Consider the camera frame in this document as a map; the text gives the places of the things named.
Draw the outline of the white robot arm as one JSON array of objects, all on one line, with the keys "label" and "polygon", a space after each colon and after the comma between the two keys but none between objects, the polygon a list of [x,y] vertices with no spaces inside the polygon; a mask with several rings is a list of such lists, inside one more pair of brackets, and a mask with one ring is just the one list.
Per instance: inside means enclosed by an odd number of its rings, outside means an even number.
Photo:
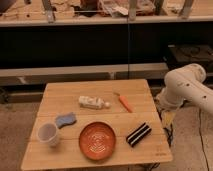
[{"label": "white robot arm", "polygon": [[164,77],[165,87],[157,95],[160,107],[174,110],[188,100],[213,115],[213,90],[203,84],[205,79],[205,69],[196,63],[169,71]]}]

